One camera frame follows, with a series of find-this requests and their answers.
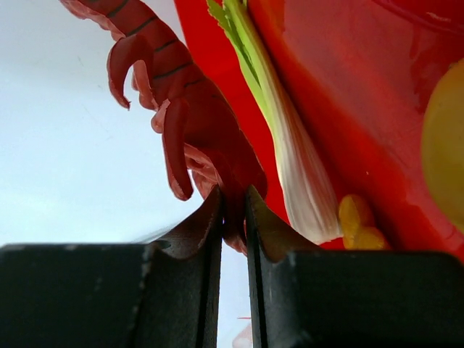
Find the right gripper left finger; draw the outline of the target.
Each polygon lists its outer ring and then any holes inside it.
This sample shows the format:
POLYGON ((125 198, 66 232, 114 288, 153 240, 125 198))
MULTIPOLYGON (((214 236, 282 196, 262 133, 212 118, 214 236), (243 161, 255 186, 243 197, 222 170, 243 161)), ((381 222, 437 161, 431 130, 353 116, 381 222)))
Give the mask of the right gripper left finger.
POLYGON ((223 197, 148 244, 1 248, 3 347, 215 347, 223 197))

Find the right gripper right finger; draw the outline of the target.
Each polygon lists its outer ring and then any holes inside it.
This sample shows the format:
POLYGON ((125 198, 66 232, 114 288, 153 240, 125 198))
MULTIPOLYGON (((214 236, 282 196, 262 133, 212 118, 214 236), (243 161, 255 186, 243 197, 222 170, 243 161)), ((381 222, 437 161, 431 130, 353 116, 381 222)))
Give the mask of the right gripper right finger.
POLYGON ((463 265, 441 252, 324 250, 246 193, 255 347, 461 347, 463 265))

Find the green white celery toy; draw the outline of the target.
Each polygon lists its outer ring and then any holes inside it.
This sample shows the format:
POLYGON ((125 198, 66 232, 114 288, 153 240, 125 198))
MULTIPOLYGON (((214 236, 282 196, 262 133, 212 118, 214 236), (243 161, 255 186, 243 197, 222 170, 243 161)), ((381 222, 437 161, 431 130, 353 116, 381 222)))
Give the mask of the green white celery toy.
POLYGON ((252 22, 247 2, 208 1, 207 8, 231 42, 244 80, 268 125, 291 227, 317 245, 341 237, 333 185, 252 22))

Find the red lobster toy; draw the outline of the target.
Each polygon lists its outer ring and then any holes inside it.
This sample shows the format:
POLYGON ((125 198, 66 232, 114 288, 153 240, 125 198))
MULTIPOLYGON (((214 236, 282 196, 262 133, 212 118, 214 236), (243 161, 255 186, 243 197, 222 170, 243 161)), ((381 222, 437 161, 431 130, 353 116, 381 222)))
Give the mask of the red lobster toy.
POLYGON ((245 253, 244 196, 250 186, 265 196, 265 171, 221 90, 195 63, 174 31, 142 1, 65 1, 82 20, 108 30, 114 46, 107 59, 109 89, 124 108, 131 78, 140 105, 154 111, 162 137, 167 177, 182 201, 194 191, 208 196, 218 186, 225 200, 225 243, 245 253))

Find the clear zip top bag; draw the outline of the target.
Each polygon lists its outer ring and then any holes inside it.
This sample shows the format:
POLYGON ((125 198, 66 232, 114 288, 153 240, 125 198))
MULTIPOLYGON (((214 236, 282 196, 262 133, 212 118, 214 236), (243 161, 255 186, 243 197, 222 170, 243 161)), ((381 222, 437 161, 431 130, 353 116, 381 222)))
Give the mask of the clear zip top bag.
POLYGON ((252 348, 253 347, 253 338, 252 338, 252 319, 248 317, 239 317, 240 320, 246 320, 247 326, 233 339, 232 347, 233 348, 252 348))

